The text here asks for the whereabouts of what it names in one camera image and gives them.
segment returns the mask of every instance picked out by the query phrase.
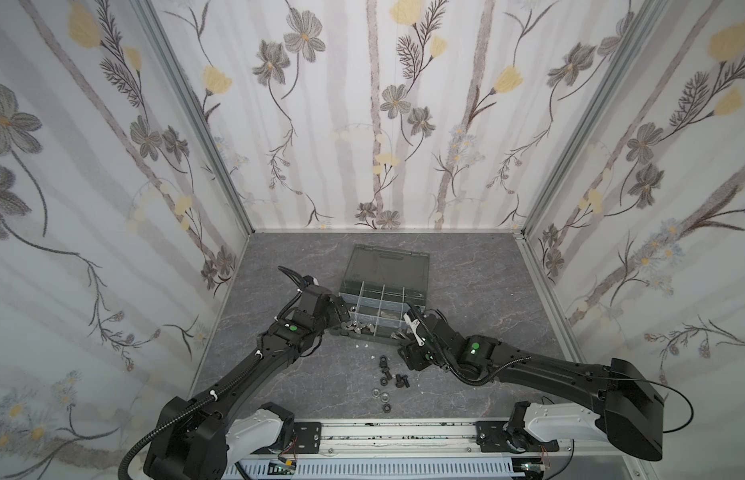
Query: black robotic arm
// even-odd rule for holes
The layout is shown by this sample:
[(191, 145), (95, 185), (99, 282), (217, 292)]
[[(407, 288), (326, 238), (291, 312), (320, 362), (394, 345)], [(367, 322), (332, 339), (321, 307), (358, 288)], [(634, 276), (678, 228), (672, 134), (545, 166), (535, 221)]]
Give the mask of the black robotic arm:
[[(268, 330), (257, 337), (256, 349), (194, 398), (170, 400), (156, 428), (123, 458), (119, 480), (131, 480), (128, 466), (149, 444), (144, 473), (155, 480), (220, 479), (229, 465), (226, 434), (243, 404), (264, 382), (311, 349), (317, 339), (320, 343), (326, 329), (348, 321), (348, 309), (341, 297), (318, 286), (311, 276), (301, 277), (284, 267), (280, 270), (296, 283), (298, 293)], [(412, 340), (399, 349), (399, 355), (410, 370), (436, 365), (470, 386), (498, 379), (567, 398), (588, 409), (589, 415), (594, 414), (584, 417), (586, 426), (576, 424), (582, 432), (604, 435), (628, 455), (661, 459), (664, 401), (629, 362), (613, 359), (609, 366), (579, 364), (538, 356), (486, 336), (464, 338), (449, 326), (441, 312), (424, 316), (415, 306), (405, 320)], [(282, 421), (281, 433), (271, 445), (272, 450), (282, 451), (292, 439), (294, 417), (273, 404), (261, 408), (275, 412)], [(523, 452), (536, 440), (580, 438), (545, 438), (559, 432), (562, 419), (570, 414), (552, 423), (552, 417), (539, 416), (533, 408), (529, 402), (516, 404), (501, 438), (511, 448), (509, 451)]]

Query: metal corner post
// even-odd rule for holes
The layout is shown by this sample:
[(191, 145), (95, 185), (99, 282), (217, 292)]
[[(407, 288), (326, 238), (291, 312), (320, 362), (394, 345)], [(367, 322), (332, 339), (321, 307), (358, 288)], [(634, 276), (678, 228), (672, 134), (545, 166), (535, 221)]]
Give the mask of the metal corner post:
[(248, 236), (252, 235), (255, 230), (252, 228), (250, 218), (247, 216), (247, 212), (240, 202), (239, 193), (236, 191), (236, 187), (234, 187), (231, 177), (229, 177), (226, 171), (226, 164), (223, 158), (220, 157), (220, 152), (215, 147), (215, 141), (207, 122), (204, 120), (204, 114), (194, 98), (194, 91), (191, 89), (186, 76), (180, 68), (180, 63), (170, 46), (170, 40), (167, 38), (162, 24), (156, 16), (154, 5), (151, 5), (150, 0), (130, 0), (130, 4), (132, 4), (135, 10), (140, 26), (143, 28), (151, 46), (154, 48), (154, 52), (159, 58), (166, 76), (170, 79), (171, 87), (175, 92), (180, 106), (185, 110), (186, 115), (194, 127), (196, 137), (199, 139), (207, 158), (210, 159), (210, 166), (215, 173), (215, 177), (218, 179), (218, 183), (223, 188), (226, 199), (232, 207), (237, 221)]
[(576, 127), (565, 148), (562, 149), (559, 159), (551, 169), (549, 177), (543, 183), (543, 187), (535, 199), (528, 214), (528, 219), (525, 222), (525, 236), (532, 230), (535, 230), (543, 220), (546, 210), (564, 182), (570, 166), (575, 162), (578, 152), (589, 139), (591, 131), (593, 131), (599, 117), (608, 107), (610, 100), (621, 86), (621, 81), (628, 68), (639, 55), (642, 45), (650, 36), (653, 27), (668, 4), (669, 0), (645, 0), (645, 3), (642, 4), (636, 19), (629, 27), (625, 40), (615, 53), (615, 59), (609, 63), (610, 66), (605, 77), (602, 78), (594, 97), (592, 97), (591, 102), (586, 107), (578, 123), (578, 127)]

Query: work surface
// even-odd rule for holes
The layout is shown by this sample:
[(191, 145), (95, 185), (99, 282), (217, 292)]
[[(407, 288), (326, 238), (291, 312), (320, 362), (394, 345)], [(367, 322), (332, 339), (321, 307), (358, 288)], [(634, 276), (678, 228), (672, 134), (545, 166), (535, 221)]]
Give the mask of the work surface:
[[(511, 234), (255, 234), (246, 249), (228, 303), (200, 370), (200, 391), (231, 370), (255, 346), (295, 293), (276, 269), (293, 268), (337, 291), (354, 244), (431, 255), (428, 308), (440, 309), (463, 336), (481, 334), (541, 355), (563, 358), (519, 248)], [(409, 376), (410, 388), (381, 387), (379, 356), (391, 373)], [(392, 411), (373, 398), (391, 396)], [(326, 334), (313, 355), (297, 360), (268, 382), (253, 409), (275, 402), (298, 418), (435, 418), (508, 416), (514, 402), (541, 401), (522, 386), (471, 387), (435, 366), (410, 372), (393, 346)]]

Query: robotic arm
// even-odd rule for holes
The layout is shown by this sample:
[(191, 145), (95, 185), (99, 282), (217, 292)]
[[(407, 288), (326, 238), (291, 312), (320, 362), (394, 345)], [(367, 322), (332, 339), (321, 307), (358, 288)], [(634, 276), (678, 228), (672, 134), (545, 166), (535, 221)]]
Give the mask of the robotic arm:
[[(123, 458), (119, 480), (131, 480), (130, 461), (149, 444), (144, 473), (155, 480), (217, 480), (227, 466), (259, 447), (281, 452), (289, 446), (294, 437), (291, 412), (267, 403), (247, 419), (237, 420), (237, 414), (263, 383), (308, 351), (317, 337), (321, 343), (325, 330), (347, 322), (349, 314), (343, 299), (318, 286), (311, 276), (280, 270), (296, 283), (298, 293), (257, 337), (255, 350), (194, 398), (170, 400), (156, 428)], [(482, 436), (481, 441), (478, 435), (478, 443), (525, 452), (536, 442), (556, 438), (606, 439), (628, 455), (661, 459), (664, 401), (629, 362), (579, 364), (538, 356), (486, 336), (464, 338), (441, 312), (424, 316), (418, 307), (410, 307), (405, 320), (412, 340), (399, 349), (410, 370), (436, 365), (470, 386), (498, 379), (574, 402), (518, 402), (502, 431)]]

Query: wallpapered wall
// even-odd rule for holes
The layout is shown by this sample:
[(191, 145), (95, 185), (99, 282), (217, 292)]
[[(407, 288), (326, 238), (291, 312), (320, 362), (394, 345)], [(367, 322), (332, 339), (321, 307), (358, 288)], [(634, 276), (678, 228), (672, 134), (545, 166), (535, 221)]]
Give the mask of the wallpapered wall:
[(521, 226), (641, 2), (154, 0), (256, 228)]
[(745, 478), (745, 2), (671, 4), (529, 239), (589, 361), (693, 401), (664, 478)]
[(0, 477), (115, 476), (245, 237), (127, 2), (0, 2)]

